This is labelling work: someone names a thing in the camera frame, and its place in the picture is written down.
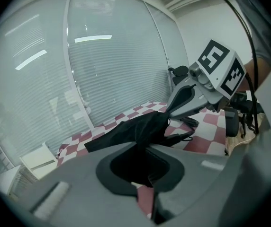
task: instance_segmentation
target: window blinds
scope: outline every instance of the window blinds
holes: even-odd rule
[[[95,126],[147,101],[170,95],[168,64],[140,0],[71,0],[69,58]]]
[[[170,67],[189,66],[188,58],[177,24],[166,14],[147,5],[162,37]]]
[[[37,0],[0,26],[0,145],[13,164],[88,128],[63,58],[66,0]]]

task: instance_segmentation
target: checkered tablecloth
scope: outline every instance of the checkered tablecloth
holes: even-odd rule
[[[165,112],[166,103],[147,102],[143,105],[130,109],[117,117],[104,122],[102,125],[95,127],[93,130],[85,131],[69,137],[63,142],[58,150],[58,164],[60,166],[69,159],[77,156],[84,156],[88,154],[84,144],[94,140],[105,133],[111,131],[120,122],[148,114],[153,111]],[[199,122],[195,133],[192,135],[192,141],[181,141],[174,145],[174,148],[181,150],[194,151],[199,153],[206,153],[212,155],[225,154],[225,138],[226,138],[226,124],[225,112],[212,112],[203,109],[200,113],[191,116],[191,118]],[[167,127],[165,136],[172,134],[184,134],[191,131],[191,129],[181,121],[171,120]],[[138,204],[145,214],[150,216],[153,201],[153,189],[146,186],[136,184],[138,190]]]

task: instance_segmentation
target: gray plastic part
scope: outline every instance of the gray plastic part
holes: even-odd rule
[[[271,130],[235,147],[209,189],[184,212],[159,226],[243,226],[270,192]]]
[[[166,109],[170,108],[171,104],[174,103],[174,100],[176,99],[176,96],[178,95],[180,89],[186,86],[192,86],[194,84],[196,85],[194,87],[195,90],[194,98],[190,102],[187,102],[185,105],[172,111],[169,115],[171,119],[182,119],[197,114],[204,107],[219,112],[220,109],[223,108],[228,102],[228,99],[225,96],[223,96],[221,93],[214,89],[212,90],[213,87],[207,89],[204,85],[200,84],[196,80],[196,78],[193,79],[192,76],[189,76],[186,80],[180,82],[175,87],[174,91],[172,92],[168,100]]]
[[[166,108],[169,108],[170,105],[174,102],[175,97],[180,89],[186,86],[192,86],[194,84],[195,84],[195,81],[191,79],[190,77],[188,77],[185,81],[180,82],[175,87],[173,93],[171,94]],[[171,112],[169,115],[171,119],[181,119],[187,116],[197,114],[200,109],[204,108],[208,104],[208,101],[204,97],[202,91],[197,86],[195,86],[193,89],[195,90],[194,98],[190,102],[183,105],[182,107]]]
[[[30,211],[57,182],[63,181],[70,189],[49,219],[53,226],[154,226],[135,197],[114,195],[100,183],[95,173],[101,159],[130,144],[135,143],[112,146],[65,162],[33,184],[20,197],[19,203]]]
[[[169,211],[174,216],[187,210],[215,187],[217,192],[214,193],[214,197],[217,201],[223,198],[222,193],[226,199],[238,176],[245,149],[244,147],[236,148],[228,164],[228,157],[177,151],[160,145],[155,145],[153,148],[178,159],[185,168],[185,176],[177,186],[170,192],[160,193],[157,197],[160,213],[165,214]],[[225,184],[222,184],[221,178],[225,178]]]
[[[204,86],[208,91],[212,92],[215,90],[208,77],[204,74],[203,71],[201,71],[199,65],[196,62],[189,66],[189,71],[190,77]]]

